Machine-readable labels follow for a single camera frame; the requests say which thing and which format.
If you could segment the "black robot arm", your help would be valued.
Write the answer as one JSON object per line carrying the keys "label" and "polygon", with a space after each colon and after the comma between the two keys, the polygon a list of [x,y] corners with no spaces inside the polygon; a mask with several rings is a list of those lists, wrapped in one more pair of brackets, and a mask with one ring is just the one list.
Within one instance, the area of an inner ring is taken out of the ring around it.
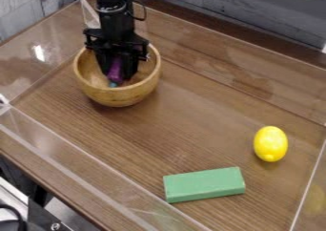
{"label": "black robot arm", "polygon": [[134,32],[134,21],[145,16],[133,15],[136,0],[94,0],[98,28],[82,30],[85,48],[94,52],[101,73],[121,84],[137,73],[138,61],[148,59],[148,40]]}

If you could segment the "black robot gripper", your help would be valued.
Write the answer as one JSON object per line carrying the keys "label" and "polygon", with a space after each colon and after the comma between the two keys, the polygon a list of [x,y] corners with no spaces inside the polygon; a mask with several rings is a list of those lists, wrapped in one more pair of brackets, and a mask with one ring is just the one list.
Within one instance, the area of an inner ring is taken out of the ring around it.
{"label": "black robot gripper", "polygon": [[134,32],[128,33],[120,41],[104,37],[101,29],[85,28],[85,48],[94,52],[100,71],[106,75],[110,71],[113,55],[121,54],[122,79],[129,80],[137,72],[138,60],[148,59],[149,41]]}

